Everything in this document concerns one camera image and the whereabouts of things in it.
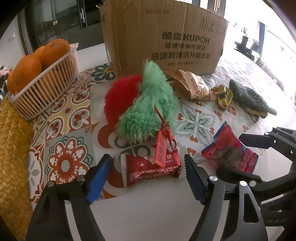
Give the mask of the large front orange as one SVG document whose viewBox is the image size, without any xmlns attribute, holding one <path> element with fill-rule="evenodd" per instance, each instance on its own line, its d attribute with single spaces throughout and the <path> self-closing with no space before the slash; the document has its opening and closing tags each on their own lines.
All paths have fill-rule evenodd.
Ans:
<svg viewBox="0 0 296 241">
<path fill-rule="evenodd" d="M 35 54 L 24 56 L 13 71 L 13 93 L 19 93 L 41 73 L 42 64 L 39 57 Z"/>
</svg>

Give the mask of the yellow minion carabiner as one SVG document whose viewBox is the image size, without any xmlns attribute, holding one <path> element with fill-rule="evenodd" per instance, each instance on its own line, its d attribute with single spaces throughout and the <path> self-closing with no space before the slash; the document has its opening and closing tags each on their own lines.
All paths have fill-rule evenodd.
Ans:
<svg viewBox="0 0 296 241">
<path fill-rule="evenodd" d="M 211 88 L 211 91 L 217 93 L 218 107 L 222 110 L 226 110 L 233 99 L 232 91 L 225 85 L 215 86 Z"/>
</svg>

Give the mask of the red snack bar packet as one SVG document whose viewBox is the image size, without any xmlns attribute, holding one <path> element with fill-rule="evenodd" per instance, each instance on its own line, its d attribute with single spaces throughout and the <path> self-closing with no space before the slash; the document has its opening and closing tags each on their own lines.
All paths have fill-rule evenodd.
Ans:
<svg viewBox="0 0 296 241">
<path fill-rule="evenodd" d="M 123 186 L 129 187 L 138 181 L 172 176 L 180 178 L 183 161 L 180 160 L 179 150 L 166 152 L 165 166 L 161 167 L 154 161 L 154 157 L 136 157 L 132 154 L 120 156 Z"/>
</svg>

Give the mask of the orange centre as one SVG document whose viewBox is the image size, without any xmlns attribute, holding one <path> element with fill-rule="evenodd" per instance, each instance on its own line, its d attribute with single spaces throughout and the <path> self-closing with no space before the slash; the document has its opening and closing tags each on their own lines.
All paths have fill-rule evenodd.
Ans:
<svg viewBox="0 0 296 241">
<path fill-rule="evenodd" d="M 47 69 L 64 55 L 70 52 L 70 44 L 65 39 L 55 39 L 46 44 L 41 54 L 43 69 Z"/>
</svg>

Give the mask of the rose gold snack wrapper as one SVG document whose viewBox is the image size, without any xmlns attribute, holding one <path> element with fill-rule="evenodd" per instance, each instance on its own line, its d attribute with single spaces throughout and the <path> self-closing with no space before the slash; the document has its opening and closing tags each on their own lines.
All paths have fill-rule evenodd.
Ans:
<svg viewBox="0 0 296 241">
<path fill-rule="evenodd" d="M 177 89 L 186 99 L 197 101 L 214 101 L 216 92 L 211 91 L 201 76 L 184 70 L 167 70 L 170 85 Z"/>
</svg>

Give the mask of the red candy packet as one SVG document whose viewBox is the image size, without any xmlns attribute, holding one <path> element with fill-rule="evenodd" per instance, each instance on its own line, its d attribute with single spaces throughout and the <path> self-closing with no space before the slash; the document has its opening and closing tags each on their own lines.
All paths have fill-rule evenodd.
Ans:
<svg viewBox="0 0 296 241">
<path fill-rule="evenodd" d="M 217 169 L 230 168 L 252 173 L 258 161 L 258 154 L 244 146 L 224 122 L 214 135 L 214 141 L 201 151 L 203 157 Z"/>
</svg>

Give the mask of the red green plush toy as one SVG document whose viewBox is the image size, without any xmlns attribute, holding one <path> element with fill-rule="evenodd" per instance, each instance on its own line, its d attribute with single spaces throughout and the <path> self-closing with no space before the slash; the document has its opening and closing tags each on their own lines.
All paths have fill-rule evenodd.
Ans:
<svg viewBox="0 0 296 241">
<path fill-rule="evenodd" d="M 104 114 L 118 137 L 136 143 L 161 133 L 175 150 L 171 125 L 177 105 L 165 73 L 154 61 L 146 61 L 141 75 L 121 77 L 112 84 Z"/>
</svg>

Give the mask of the brown cardboard box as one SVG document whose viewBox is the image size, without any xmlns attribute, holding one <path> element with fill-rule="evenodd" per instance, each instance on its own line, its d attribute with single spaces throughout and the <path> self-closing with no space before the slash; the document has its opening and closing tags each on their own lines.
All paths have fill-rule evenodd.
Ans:
<svg viewBox="0 0 296 241">
<path fill-rule="evenodd" d="M 140 75 L 146 61 L 212 74 L 228 28 L 226 19 L 182 1 L 105 1 L 100 16 L 116 77 Z"/>
</svg>

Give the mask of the patterned table runner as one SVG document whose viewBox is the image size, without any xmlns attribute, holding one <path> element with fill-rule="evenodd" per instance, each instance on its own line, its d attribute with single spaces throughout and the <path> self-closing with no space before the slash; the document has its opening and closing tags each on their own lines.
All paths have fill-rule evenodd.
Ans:
<svg viewBox="0 0 296 241">
<path fill-rule="evenodd" d="M 106 63 L 80 73 L 72 86 L 47 110 L 32 121 L 34 136 L 28 156 L 30 203 L 35 206 L 49 181 L 72 181 L 95 166 L 103 154 L 114 157 L 114 166 L 102 191 L 103 198 L 123 193 L 118 158 L 122 153 L 150 156 L 157 133 L 149 118 L 139 123 L 135 108 L 128 108 L 120 122 L 111 126 L 103 111 L 105 96 L 114 83 L 111 65 Z M 274 125 L 295 128 L 295 105 L 280 87 L 255 63 L 238 54 L 223 57 L 213 74 L 204 75 L 208 87 L 228 85 L 230 80 L 254 89 L 276 110 L 259 118 L 232 101 L 226 110 L 215 101 L 191 101 L 175 92 L 178 101 L 169 121 L 179 148 L 201 162 L 201 151 L 213 142 L 223 123 L 235 135 L 248 130 L 265 132 Z"/>
</svg>

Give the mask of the black glass cabinet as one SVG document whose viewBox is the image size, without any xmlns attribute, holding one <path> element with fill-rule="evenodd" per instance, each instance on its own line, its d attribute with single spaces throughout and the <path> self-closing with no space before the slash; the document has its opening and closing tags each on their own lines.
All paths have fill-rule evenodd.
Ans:
<svg viewBox="0 0 296 241">
<path fill-rule="evenodd" d="M 28 1 L 17 15 L 25 54 L 54 39 L 78 43 L 79 50 L 104 43 L 100 7 L 104 1 Z"/>
</svg>

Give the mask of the dark green knitted cloth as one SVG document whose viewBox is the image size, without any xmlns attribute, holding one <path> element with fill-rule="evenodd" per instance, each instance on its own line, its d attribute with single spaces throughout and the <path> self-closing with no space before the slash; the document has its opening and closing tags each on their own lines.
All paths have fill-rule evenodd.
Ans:
<svg viewBox="0 0 296 241">
<path fill-rule="evenodd" d="M 233 100 L 246 112 L 261 118 L 266 118 L 268 114 L 277 115 L 276 110 L 269 107 L 254 89 L 243 86 L 233 79 L 229 81 L 229 89 L 233 93 Z"/>
</svg>

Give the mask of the white plastic fruit basket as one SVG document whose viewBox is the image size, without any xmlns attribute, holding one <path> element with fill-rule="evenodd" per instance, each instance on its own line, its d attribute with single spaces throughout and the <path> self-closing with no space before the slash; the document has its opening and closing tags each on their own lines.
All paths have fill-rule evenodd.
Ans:
<svg viewBox="0 0 296 241">
<path fill-rule="evenodd" d="M 72 85 L 78 76 L 77 48 L 70 44 L 70 52 L 32 80 L 18 94 L 9 93 L 8 100 L 29 121 L 48 109 Z"/>
</svg>

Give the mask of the woven straw mat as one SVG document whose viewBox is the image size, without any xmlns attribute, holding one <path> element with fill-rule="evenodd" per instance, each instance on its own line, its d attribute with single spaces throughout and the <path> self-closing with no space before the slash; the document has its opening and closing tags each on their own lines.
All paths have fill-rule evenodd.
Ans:
<svg viewBox="0 0 296 241">
<path fill-rule="evenodd" d="M 5 98 L 1 101 L 1 218 L 17 240 L 25 240 L 32 217 L 28 154 L 32 125 Z"/>
</svg>

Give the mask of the orange far left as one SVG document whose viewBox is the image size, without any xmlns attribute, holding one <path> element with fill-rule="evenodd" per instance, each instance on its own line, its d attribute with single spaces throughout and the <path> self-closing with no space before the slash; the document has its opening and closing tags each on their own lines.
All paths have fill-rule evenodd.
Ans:
<svg viewBox="0 0 296 241">
<path fill-rule="evenodd" d="M 11 71 L 7 78 L 7 89 L 10 93 L 15 94 L 15 86 L 14 86 L 14 80 L 13 80 L 13 71 Z"/>
</svg>

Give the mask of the orange top left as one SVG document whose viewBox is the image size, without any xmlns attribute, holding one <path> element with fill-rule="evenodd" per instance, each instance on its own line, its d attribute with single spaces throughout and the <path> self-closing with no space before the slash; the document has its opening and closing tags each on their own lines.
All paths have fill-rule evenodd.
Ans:
<svg viewBox="0 0 296 241">
<path fill-rule="evenodd" d="M 43 53 L 43 49 L 45 48 L 45 46 L 41 46 L 39 47 L 35 52 L 34 55 L 37 56 L 39 59 L 41 59 L 42 53 Z"/>
</svg>

